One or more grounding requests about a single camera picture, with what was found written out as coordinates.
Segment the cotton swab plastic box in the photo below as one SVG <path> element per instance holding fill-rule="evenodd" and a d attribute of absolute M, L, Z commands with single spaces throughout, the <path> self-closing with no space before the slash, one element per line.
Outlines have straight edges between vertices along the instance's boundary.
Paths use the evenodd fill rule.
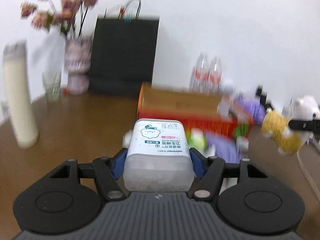
<path fill-rule="evenodd" d="M 123 180 L 129 191 L 186 192 L 195 173 L 184 127 L 177 120 L 139 119 L 124 138 Z"/>

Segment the purple tissue pack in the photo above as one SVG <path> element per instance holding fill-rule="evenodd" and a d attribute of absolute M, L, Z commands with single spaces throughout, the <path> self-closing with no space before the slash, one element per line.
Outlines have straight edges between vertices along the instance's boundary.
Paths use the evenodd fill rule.
<path fill-rule="evenodd" d="M 235 98 L 235 101 L 244 109 L 244 111 L 253 119 L 255 125 L 261 125 L 266 115 L 264 106 L 260 100 L 253 97 L 246 97 L 242 94 Z"/>

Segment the left clear water bottle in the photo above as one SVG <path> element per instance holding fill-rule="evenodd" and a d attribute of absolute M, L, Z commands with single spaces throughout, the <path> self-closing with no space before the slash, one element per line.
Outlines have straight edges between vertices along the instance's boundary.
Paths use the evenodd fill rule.
<path fill-rule="evenodd" d="M 209 73 L 208 54 L 201 52 L 193 67 L 189 89 L 194 93 L 203 93 Z"/>

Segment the cream thermos bottle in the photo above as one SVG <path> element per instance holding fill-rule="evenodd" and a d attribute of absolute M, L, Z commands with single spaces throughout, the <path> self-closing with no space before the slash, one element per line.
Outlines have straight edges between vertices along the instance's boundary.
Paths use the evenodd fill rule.
<path fill-rule="evenodd" d="M 15 138 L 21 148 L 30 148 L 37 143 L 39 129 L 30 101 L 26 41 L 5 46 L 3 80 Z"/>

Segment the red cardboard tray box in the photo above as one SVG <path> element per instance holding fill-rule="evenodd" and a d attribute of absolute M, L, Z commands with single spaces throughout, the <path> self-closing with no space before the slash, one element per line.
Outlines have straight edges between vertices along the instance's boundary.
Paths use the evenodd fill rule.
<path fill-rule="evenodd" d="M 186 130 L 198 128 L 225 137 L 247 137 L 253 118 L 225 95 L 204 95 L 152 88 L 143 83 L 137 118 L 178 120 Z"/>

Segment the clear drinking glass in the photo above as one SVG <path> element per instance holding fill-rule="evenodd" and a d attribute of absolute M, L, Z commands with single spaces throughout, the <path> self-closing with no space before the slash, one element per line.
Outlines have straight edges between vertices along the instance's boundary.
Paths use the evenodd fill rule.
<path fill-rule="evenodd" d="M 61 70 L 43 72 L 42 83 L 48 101 L 56 101 L 60 98 Z"/>

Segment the black paper shopping bag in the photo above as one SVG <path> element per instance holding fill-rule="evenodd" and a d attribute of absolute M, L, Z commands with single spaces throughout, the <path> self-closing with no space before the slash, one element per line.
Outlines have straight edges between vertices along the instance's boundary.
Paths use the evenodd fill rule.
<path fill-rule="evenodd" d="M 137 98 L 151 83 L 159 18 L 139 18 L 141 0 L 128 0 L 117 17 L 97 18 L 93 35 L 91 93 Z"/>

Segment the dried pink flower bouquet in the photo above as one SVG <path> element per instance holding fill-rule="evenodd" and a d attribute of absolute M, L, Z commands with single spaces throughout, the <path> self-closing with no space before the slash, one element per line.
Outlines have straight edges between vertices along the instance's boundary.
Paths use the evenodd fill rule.
<path fill-rule="evenodd" d="M 31 18 L 34 29 L 50 31 L 56 27 L 65 38 L 80 38 L 87 13 L 93 9 L 98 0 L 38 0 L 49 3 L 50 8 L 41 10 L 31 2 L 23 2 L 20 6 L 20 17 Z"/>

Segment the white alpaca plush toy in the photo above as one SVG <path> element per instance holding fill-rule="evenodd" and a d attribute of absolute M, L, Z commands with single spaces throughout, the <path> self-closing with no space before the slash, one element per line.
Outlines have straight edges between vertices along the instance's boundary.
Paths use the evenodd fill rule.
<path fill-rule="evenodd" d="M 261 132 L 277 143 L 280 154 L 298 153 L 312 134 L 319 134 L 319 105 L 316 99 L 305 95 L 293 100 L 289 118 L 268 110 Z"/>

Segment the green milk carton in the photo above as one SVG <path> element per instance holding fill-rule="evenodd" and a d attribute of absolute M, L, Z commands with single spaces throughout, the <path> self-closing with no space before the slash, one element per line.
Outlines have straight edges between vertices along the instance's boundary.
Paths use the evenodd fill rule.
<path fill-rule="evenodd" d="M 192 128 L 187 134 L 187 141 L 190 148 L 197 149 L 201 154 L 204 154 L 207 144 L 203 130 Z"/>

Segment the right clear water bottle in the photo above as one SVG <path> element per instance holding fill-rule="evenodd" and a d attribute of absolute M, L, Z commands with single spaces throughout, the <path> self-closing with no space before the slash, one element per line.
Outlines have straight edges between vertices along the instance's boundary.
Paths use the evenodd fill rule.
<path fill-rule="evenodd" d="M 209 69 L 209 94 L 218 93 L 221 85 L 221 76 L 222 76 L 222 66 L 221 59 L 215 56 L 211 63 Z"/>

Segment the clear water bottle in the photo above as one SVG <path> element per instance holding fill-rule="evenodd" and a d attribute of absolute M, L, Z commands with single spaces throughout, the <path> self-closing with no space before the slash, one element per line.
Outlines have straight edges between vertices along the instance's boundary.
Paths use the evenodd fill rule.
<path fill-rule="evenodd" d="M 208 54 L 201 52 L 193 67 L 189 89 L 194 93 L 203 93 L 209 73 Z"/>
<path fill-rule="evenodd" d="M 221 59 L 215 56 L 211 63 L 209 69 L 209 94 L 218 93 L 221 85 L 221 76 L 222 76 L 222 66 Z"/>

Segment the purple cloth pouch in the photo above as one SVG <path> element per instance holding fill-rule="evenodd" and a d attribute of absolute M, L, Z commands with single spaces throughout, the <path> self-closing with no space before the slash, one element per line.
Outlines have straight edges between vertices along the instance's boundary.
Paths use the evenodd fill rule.
<path fill-rule="evenodd" d="M 239 136 L 236 140 L 214 132 L 204 133 L 207 148 L 204 151 L 205 157 L 216 156 L 226 163 L 238 164 L 244 157 L 243 153 L 248 151 L 249 140 Z"/>

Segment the pink mottled ceramic vase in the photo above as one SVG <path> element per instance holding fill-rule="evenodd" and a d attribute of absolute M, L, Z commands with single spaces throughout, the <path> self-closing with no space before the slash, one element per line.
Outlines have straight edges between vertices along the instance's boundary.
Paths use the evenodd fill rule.
<path fill-rule="evenodd" d="M 87 92 L 91 66 L 92 37 L 67 40 L 65 45 L 64 69 L 68 73 L 67 92 L 80 95 Z"/>

